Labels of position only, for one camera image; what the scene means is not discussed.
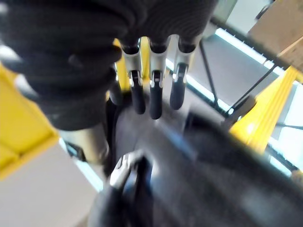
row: robotic finger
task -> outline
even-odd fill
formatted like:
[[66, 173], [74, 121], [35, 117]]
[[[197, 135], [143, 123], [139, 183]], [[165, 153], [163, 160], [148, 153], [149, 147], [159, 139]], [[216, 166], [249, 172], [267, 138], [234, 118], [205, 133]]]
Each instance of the robotic finger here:
[[97, 195], [91, 208], [89, 227], [125, 226], [122, 192], [131, 171], [142, 159], [142, 150], [125, 154], [119, 159], [107, 186]]

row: robotic hand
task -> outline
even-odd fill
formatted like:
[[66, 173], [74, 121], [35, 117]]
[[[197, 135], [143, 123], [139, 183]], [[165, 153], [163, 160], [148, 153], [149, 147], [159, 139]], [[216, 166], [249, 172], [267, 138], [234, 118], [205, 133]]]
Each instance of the robotic hand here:
[[132, 169], [142, 160], [141, 150], [123, 155], [102, 192], [99, 192], [89, 214], [89, 227], [126, 226], [122, 192]]
[[121, 101], [113, 65], [120, 40], [138, 114], [145, 112], [140, 37], [150, 40], [150, 115], [162, 112], [169, 36], [179, 35], [170, 105], [182, 106], [186, 73], [217, 0], [3, 0], [1, 62], [58, 129], [70, 154], [108, 163], [106, 92]]

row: yellow metal bar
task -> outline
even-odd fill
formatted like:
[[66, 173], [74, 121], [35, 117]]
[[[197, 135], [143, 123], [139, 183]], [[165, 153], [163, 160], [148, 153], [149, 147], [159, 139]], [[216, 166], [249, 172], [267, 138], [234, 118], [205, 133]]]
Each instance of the yellow metal bar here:
[[16, 74], [0, 65], [0, 179], [58, 141], [36, 104], [15, 88]]
[[230, 129], [235, 137], [263, 154], [269, 137], [285, 105], [293, 82], [301, 73], [289, 67], [257, 97], [256, 105]]
[[54, 146], [58, 142], [58, 139], [58, 136], [50, 135], [47, 139], [35, 145], [28, 152], [20, 155], [19, 157], [16, 157], [12, 162], [5, 166], [5, 168], [1, 169], [0, 180], [3, 180], [5, 177], [17, 171], [20, 167], [22, 167], [30, 160], [42, 154], [42, 152], [46, 151], [48, 148]]

